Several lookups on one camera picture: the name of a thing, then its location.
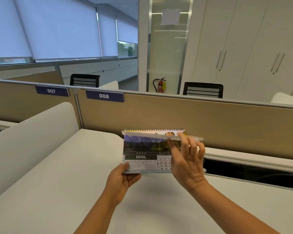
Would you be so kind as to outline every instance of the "forearm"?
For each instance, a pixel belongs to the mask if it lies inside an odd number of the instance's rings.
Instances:
[[[105,234],[115,208],[116,204],[103,192],[74,234]]]
[[[191,195],[226,234],[278,234],[270,226],[232,202],[207,181]]]

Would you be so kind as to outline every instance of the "spiral binding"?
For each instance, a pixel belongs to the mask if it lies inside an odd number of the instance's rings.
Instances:
[[[124,129],[124,131],[171,131],[171,130],[184,130],[184,129]]]

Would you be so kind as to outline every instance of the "red fire extinguisher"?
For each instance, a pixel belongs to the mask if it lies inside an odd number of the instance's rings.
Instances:
[[[164,80],[165,78],[166,77],[153,80],[153,86],[154,86],[157,93],[164,93],[164,90],[166,89],[166,80]],[[159,80],[157,89],[154,85],[154,81],[156,81],[156,80]]]

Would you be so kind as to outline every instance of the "roller blind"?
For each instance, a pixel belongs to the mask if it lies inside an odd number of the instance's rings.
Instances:
[[[97,4],[103,56],[117,56],[116,10],[109,4]]]
[[[0,57],[30,57],[13,0],[0,0]]]
[[[81,0],[16,0],[35,59],[101,57],[95,7]]]
[[[117,11],[116,18],[118,40],[138,43],[138,21],[121,11]]]

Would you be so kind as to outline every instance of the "black mesh chair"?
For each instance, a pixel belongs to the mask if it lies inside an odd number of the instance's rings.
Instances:
[[[72,74],[70,76],[70,85],[97,88],[99,78],[99,75],[94,74]]]
[[[224,86],[220,84],[185,82],[183,95],[223,98]]]

